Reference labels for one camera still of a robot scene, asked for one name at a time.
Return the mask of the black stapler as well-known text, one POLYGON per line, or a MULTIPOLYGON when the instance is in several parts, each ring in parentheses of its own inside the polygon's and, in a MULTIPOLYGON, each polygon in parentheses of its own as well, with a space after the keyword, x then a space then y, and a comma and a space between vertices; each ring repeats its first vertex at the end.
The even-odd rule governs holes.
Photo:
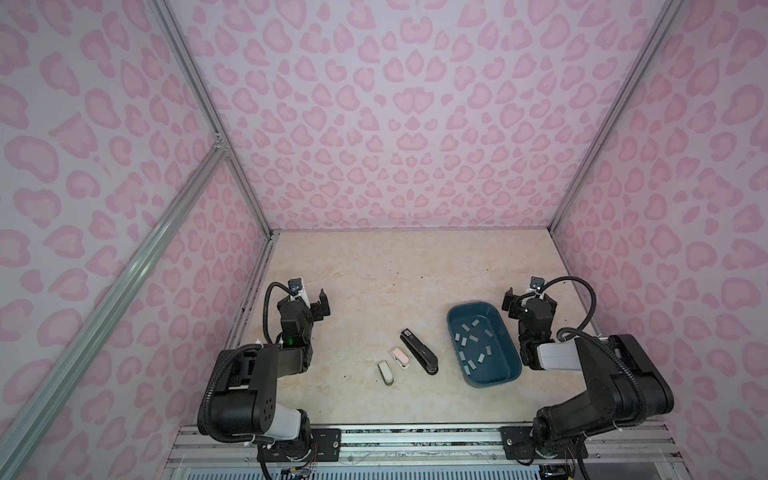
POLYGON ((428 375, 434 376, 438 373, 437 356, 410 329, 402 330, 400 339, 428 375))

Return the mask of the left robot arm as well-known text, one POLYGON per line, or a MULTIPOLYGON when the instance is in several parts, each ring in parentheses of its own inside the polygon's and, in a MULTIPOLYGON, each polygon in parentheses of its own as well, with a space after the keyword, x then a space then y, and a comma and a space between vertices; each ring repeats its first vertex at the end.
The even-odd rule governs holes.
POLYGON ((308 414, 278 403, 278 379, 306 372, 313 357, 314 325, 331 314, 328 297, 306 303, 287 296, 278 305, 278 344, 247 344, 219 353, 198 410, 198 431, 219 443, 260 443, 307 452, 308 414))

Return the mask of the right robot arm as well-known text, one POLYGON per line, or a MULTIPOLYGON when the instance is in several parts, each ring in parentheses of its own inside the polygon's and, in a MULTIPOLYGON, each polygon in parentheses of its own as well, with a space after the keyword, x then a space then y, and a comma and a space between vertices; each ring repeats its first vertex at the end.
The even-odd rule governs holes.
POLYGON ((575 371, 585 385, 582 393, 540 408, 525 440, 508 440, 509 455, 529 466, 538 458, 568 454, 579 466, 587 456, 589 438, 639 426, 674 407, 672 390, 637 339, 629 334, 599 337, 587 332, 597 309, 597 294, 575 278, 589 296, 584 319, 575 327, 554 329, 556 301, 551 282, 535 277, 528 290, 508 290, 502 309, 518 323, 523 366, 534 371, 575 371))

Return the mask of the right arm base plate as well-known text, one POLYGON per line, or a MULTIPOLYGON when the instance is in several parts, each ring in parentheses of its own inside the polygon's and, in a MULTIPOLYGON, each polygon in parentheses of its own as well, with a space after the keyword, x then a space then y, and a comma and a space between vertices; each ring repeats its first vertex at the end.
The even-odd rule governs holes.
POLYGON ((532 426, 515 425, 499 428, 505 458, 523 466, 530 466, 537 459, 532 426))

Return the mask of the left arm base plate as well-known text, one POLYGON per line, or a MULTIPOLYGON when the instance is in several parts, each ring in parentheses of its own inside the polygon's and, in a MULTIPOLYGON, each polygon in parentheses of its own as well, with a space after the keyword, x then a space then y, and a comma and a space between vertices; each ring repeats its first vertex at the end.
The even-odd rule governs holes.
POLYGON ((340 429, 311 428, 300 431, 296 439, 261 445, 257 458, 265 463, 336 462, 340 447, 340 429))

